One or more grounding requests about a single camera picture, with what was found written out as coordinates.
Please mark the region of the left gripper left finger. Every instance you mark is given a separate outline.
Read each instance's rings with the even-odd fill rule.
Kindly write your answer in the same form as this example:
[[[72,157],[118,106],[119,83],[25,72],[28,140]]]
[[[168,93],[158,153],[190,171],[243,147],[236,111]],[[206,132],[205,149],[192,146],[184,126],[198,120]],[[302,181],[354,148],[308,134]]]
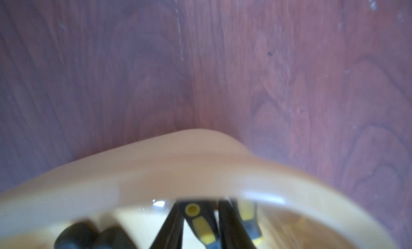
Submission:
[[[175,203],[150,249],[182,249],[185,218]]]

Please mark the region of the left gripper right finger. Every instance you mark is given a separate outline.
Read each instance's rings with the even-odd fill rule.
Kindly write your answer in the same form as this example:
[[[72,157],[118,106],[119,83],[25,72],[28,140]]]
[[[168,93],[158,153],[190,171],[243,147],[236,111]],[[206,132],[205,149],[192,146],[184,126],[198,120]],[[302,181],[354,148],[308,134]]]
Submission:
[[[218,202],[218,215],[222,249],[255,249],[229,201]]]

